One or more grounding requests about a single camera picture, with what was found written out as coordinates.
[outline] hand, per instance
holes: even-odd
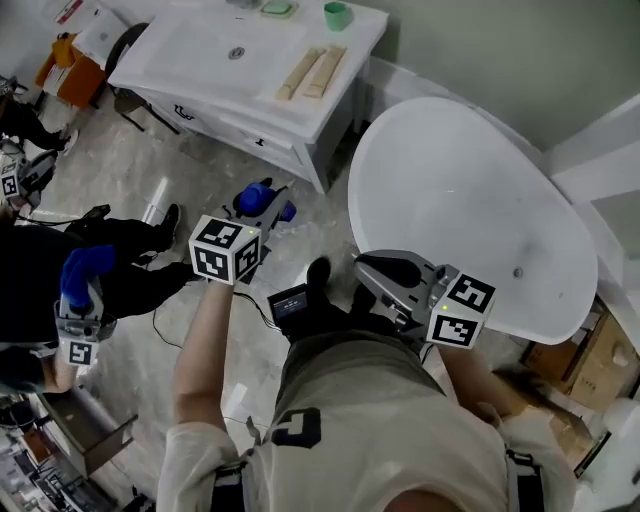
[[[20,196],[16,196],[16,197],[12,197],[9,199],[9,203],[11,203],[12,208],[16,211],[19,212],[23,206],[25,206],[27,203],[27,201],[25,199],[23,199]]]
[[[71,306],[81,308],[91,302],[88,283],[113,269],[116,254],[113,245],[75,249],[62,267],[60,291]]]

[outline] blue glove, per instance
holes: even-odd
[[[75,308],[91,302],[89,281],[113,269],[116,251],[113,245],[98,245],[88,249],[74,249],[65,261],[60,276],[60,292]]]
[[[262,183],[251,183],[245,188],[238,199],[238,210],[243,215],[250,217],[258,216],[269,207],[277,193],[271,187]],[[287,201],[279,220],[291,222],[296,215],[296,207],[291,201]]]

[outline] orange object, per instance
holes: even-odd
[[[23,436],[25,444],[29,447],[34,460],[40,464],[51,455],[51,450],[47,446],[47,441],[42,433],[35,428],[31,428]]]
[[[56,64],[60,68],[70,68],[73,66],[77,59],[78,51],[74,52],[72,45],[73,40],[76,38],[76,34],[66,34],[59,36],[58,39],[51,45],[51,52],[56,59]]]
[[[90,58],[77,50],[74,52],[77,52],[78,57],[58,89],[58,98],[75,107],[86,108],[105,80],[104,71]],[[55,56],[51,53],[36,75],[35,84],[38,87],[44,87],[49,71],[55,64]]]

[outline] black shoe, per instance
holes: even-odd
[[[351,313],[366,314],[370,313],[373,306],[376,305],[376,296],[363,285],[358,285],[356,293],[353,294],[353,303],[351,304]]]
[[[323,291],[331,277],[331,262],[326,256],[315,260],[307,270],[307,286],[313,291]]]
[[[182,218],[182,208],[176,203],[169,206],[167,214],[164,216],[164,220],[160,223],[162,231],[167,233],[168,244],[167,248],[173,245],[173,241],[176,237],[176,231],[178,231],[178,225]]]
[[[187,283],[198,283],[200,281],[204,281],[205,278],[202,276],[199,276],[198,274],[192,274],[188,279],[187,279]]]

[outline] drawer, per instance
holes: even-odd
[[[243,125],[234,119],[226,116],[220,118],[220,122],[234,126],[240,135],[240,141],[243,145],[250,148],[255,155],[264,155],[277,162],[301,166],[302,161],[298,157],[293,144],[287,140],[280,139],[270,133],[257,130],[253,127]]]
[[[214,133],[200,119],[200,115],[194,109],[185,107],[177,101],[172,101],[171,98],[158,98],[150,96],[149,98],[153,104],[158,105],[164,112],[171,116],[171,119],[178,123],[180,126],[184,126],[190,130],[203,133],[205,135],[213,136]]]

